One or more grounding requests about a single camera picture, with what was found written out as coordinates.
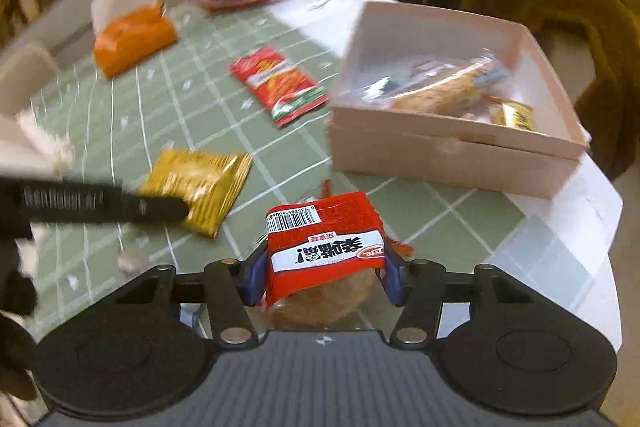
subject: red snack package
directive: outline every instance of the red snack package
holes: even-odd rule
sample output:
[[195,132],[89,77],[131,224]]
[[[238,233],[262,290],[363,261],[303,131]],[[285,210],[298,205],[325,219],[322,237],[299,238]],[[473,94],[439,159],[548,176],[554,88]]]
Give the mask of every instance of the red snack package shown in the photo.
[[323,86],[318,86],[270,47],[237,60],[230,70],[270,111],[276,127],[282,127],[328,99]]
[[267,214],[266,304],[385,266],[383,225],[362,192],[276,206]]

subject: round table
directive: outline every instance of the round table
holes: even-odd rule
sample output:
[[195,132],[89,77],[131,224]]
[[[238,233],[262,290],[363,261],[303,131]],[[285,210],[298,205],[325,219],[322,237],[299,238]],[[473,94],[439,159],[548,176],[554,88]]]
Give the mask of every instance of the round table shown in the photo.
[[[175,46],[114,82],[104,81],[92,58],[84,58],[33,97],[38,124],[69,135],[76,150],[72,175],[85,180],[136,188],[164,146],[247,151],[254,157],[215,240],[179,227],[52,225],[39,252],[41,306],[30,325],[36,336],[124,283],[118,248],[145,263],[173,263],[181,272],[199,271],[229,254],[242,259],[264,233],[264,214],[271,207],[298,201],[330,178],[336,193],[366,192],[387,233],[410,243],[416,257],[450,271],[493,263],[620,348],[620,311],[607,252],[622,200],[588,156],[552,201],[333,172],[324,133],[328,108],[278,130],[228,73],[233,60],[268,44],[330,89],[366,1],[281,0],[215,17],[180,6],[172,12],[180,33]],[[389,330],[398,311],[376,290],[356,315],[343,326]],[[439,334],[467,319],[468,306],[445,305]]]

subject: barcode number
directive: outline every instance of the barcode number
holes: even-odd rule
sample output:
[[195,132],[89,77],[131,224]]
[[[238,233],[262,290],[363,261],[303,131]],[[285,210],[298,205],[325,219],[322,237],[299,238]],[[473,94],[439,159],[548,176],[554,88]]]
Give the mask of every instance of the barcode number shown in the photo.
[[289,210],[280,210],[267,216],[267,233],[283,232],[284,230],[299,229],[306,225],[322,223],[316,206],[301,206]]

